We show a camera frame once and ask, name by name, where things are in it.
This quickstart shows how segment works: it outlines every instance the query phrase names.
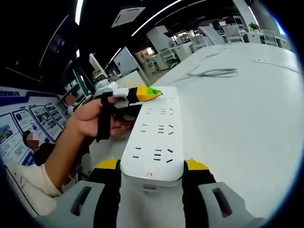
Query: power strip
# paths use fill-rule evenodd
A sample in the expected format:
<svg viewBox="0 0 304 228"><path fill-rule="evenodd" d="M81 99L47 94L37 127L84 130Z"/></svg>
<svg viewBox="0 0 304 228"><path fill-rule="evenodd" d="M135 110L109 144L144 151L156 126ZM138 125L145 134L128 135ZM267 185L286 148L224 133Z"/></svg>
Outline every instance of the power strip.
<svg viewBox="0 0 304 228"><path fill-rule="evenodd" d="M142 102L121 159L121 171L134 183L175 186L183 174L183 139L178 92L155 87L163 95Z"/></svg>

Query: finger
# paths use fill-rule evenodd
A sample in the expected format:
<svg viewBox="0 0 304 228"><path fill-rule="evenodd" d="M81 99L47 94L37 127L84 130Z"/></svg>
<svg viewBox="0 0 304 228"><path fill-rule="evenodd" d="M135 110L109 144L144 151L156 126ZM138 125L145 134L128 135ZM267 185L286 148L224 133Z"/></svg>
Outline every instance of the finger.
<svg viewBox="0 0 304 228"><path fill-rule="evenodd" d="M111 122L111 129L121 128L123 126L125 126L125 125L121 121L113 120L113 122Z"/></svg>
<svg viewBox="0 0 304 228"><path fill-rule="evenodd" d="M108 97L108 101L109 101L109 103L114 104L117 101L117 98L110 96L110 97Z"/></svg>
<svg viewBox="0 0 304 228"><path fill-rule="evenodd" d="M111 136L113 136L114 138L120 137L125 133L126 129L127 129L127 127L125 127L125 126L122 126L121 128L112 129Z"/></svg>
<svg viewBox="0 0 304 228"><path fill-rule="evenodd" d="M98 108L101 108L103 106L102 103L100 102L100 99L94 99L85 105L88 105L88 106L91 105L91 106L98 107Z"/></svg>
<svg viewBox="0 0 304 228"><path fill-rule="evenodd" d="M134 126L134 124L135 124L135 120L124 120L123 121L123 125L127 126L127 127Z"/></svg>

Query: office desk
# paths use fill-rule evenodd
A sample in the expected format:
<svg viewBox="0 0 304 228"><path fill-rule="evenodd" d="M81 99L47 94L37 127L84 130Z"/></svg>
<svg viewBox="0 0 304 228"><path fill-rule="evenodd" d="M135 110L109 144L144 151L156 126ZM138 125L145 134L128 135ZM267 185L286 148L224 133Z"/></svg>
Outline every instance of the office desk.
<svg viewBox="0 0 304 228"><path fill-rule="evenodd" d="M184 61L186 58L188 58L190 55L192 55L192 52L190 50L190 45L192 42L188 42L185 44L180 44L175 47L171 47L170 50L175 52L179 58L180 61Z"/></svg>
<svg viewBox="0 0 304 228"><path fill-rule="evenodd" d="M236 68L238 75L171 84L198 64L196 72ZM295 54L282 48L217 45L200 49L154 84L179 90L185 159L209 166L215 179L242 196L255 216L272 214L301 160L304 81L297 69Z"/></svg>
<svg viewBox="0 0 304 228"><path fill-rule="evenodd" d="M259 36L259 42L258 43L264 43L264 34L263 33L255 33L255 32L241 34L243 36L243 39L244 39L245 43L250 43L249 38L248 38L248 34L253 35L253 36ZM289 45L288 41L286 41L285 39L280 38L280 37L275 37L275 39L276 39L278 47L290 50L290 45Z"/></svg>

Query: human hand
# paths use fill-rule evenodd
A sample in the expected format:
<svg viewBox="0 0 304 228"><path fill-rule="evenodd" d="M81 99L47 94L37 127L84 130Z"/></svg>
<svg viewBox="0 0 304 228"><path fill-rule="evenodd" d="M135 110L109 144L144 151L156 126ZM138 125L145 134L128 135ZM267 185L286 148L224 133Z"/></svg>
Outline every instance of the human hand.
<svg viewBox="0 0 304 228"><path fill-rule="evenodd" d="M109 97L109 103L114 104L116 98ZM102 112L103 105L99 99L92 100L80 106L69 118L69 125L83 136L96 137L98 130L98 117ZM117 138L123 135L134 121L117 121L111 116L111 136Z"/></svg>

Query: white desk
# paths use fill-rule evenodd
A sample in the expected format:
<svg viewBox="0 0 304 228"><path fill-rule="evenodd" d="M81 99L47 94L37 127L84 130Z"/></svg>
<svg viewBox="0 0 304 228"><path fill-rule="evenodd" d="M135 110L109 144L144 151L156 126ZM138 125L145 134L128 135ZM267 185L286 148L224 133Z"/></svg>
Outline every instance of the white desk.
<svg viewBox="0 0 304 228"><path fill-rule="evenodd" d="M296 67L295 55L259 44L204 47L154 85L170 85L202 62L198 71L234 67L235 78L192 78L171 86L179 90L184 156L209 166L246 201L256 217L267 218L288 191L301 159L304 138L304 88L294 71L263 63ZM121 158L127 138L93 143L93 163ZM143 194L122 178L117 227L183 228L181 186Z"/></svg>
<svg viewBox="0 0 304 228"><path fill-rule="evenodd" d="M242 36L247 36L249 43L262 43L262 40L264 40L264 34L260 32L248 32L242 34ZM290 50L290 44L289 41L281 38L281 37L275 37L278 47L284 48L286 50Z"/></svg>
<svg viewBox="0 0 304 228"><path fill-rule="evenodd" d="M188 58L190 55L192 55L192 52L189 48L190 44L180 44L175 47L171 47L170 50L175 52L179 58L180 61L184 61L186 58Z"/></svg>

